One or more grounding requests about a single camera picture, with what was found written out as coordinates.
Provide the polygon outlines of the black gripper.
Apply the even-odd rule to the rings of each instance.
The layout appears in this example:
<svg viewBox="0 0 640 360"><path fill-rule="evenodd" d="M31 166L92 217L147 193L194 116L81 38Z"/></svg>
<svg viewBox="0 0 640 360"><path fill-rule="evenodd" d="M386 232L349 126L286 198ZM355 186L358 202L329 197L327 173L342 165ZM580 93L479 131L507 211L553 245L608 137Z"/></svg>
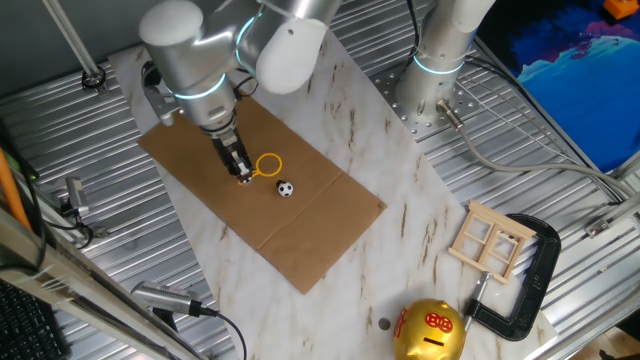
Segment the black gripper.
<svg viewBox="0 0 640 360"><path fill-rule="evenodd" d="M239 181L251 181L253 165L237 129L224 131L212 136L213 145L228 170Z"/></svg>

